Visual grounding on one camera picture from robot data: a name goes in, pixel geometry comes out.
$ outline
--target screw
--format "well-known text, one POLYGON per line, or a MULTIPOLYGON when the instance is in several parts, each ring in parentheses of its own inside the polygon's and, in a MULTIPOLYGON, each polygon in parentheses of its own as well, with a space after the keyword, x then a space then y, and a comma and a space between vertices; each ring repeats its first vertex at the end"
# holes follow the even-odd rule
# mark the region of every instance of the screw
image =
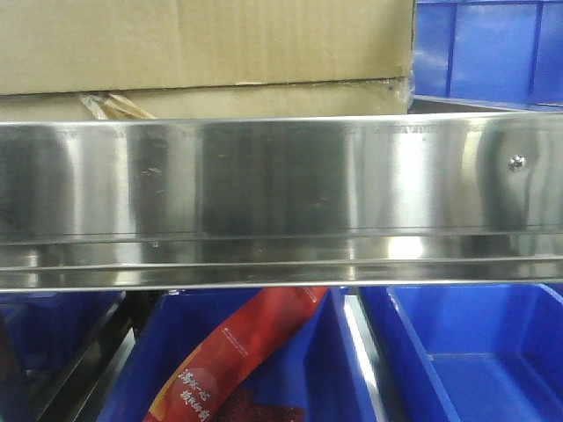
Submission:
POLYGON ((526 157, 515 154, 510 158, 508 167, 511 171, 520 171, 526 166, 526 157))

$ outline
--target bin compartment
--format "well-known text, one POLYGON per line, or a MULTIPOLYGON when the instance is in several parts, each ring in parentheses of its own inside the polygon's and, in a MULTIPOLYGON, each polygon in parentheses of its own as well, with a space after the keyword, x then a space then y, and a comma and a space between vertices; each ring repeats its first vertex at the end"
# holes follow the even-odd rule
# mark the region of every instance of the bin compartment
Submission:
MULTIPOLYGON (((140 422, 176 367, 257 290, 166 295, 109 394, 98 422, 140 422)), ((371 421, 375 414, 338 289, 244 382, 259 404, 297 407, 307 421, 371 421)))
POLYGON ((563 420, 563 301, 542 285, 364 288, 413 421, 563 420))
POLYGON ((416 93, 563 101, 561 0, 419 0, 416 93))
POLYGON ((0 311, 23 369, 60 369, 120 292, 0 295, 0 311))

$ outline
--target red package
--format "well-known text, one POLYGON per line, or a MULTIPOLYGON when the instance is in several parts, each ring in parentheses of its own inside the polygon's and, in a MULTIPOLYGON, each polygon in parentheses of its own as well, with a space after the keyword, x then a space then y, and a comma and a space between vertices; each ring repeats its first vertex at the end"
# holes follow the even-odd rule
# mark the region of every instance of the red package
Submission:
POLYGON ((180 364, 144 422, 206 422, 233 390, 309 320, 326 287, 264 288, 180 364))

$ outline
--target cardboard box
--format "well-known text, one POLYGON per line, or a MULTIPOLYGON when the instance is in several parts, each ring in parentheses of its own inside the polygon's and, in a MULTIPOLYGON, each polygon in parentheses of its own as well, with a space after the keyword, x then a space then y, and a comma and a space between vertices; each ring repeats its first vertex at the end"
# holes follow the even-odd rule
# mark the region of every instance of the cardboard box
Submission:
MULTIPOLYGON (((406 113, 404 78, 123 92, 161 119, 266 118, 406 113)), ((0 97, 0 120, 92 120, 77 94, 0 97)))
POLYGON ((4 0, 0 94, 408 76, 414 0, 4 0))

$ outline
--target metal rail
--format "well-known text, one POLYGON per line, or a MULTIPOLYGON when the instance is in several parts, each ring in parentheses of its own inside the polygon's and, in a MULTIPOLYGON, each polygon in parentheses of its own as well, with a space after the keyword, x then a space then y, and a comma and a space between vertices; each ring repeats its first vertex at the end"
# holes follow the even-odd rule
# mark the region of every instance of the metal rail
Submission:
POLYGON ((563 115, 0 124, 0 290, 559 280, 563 115))

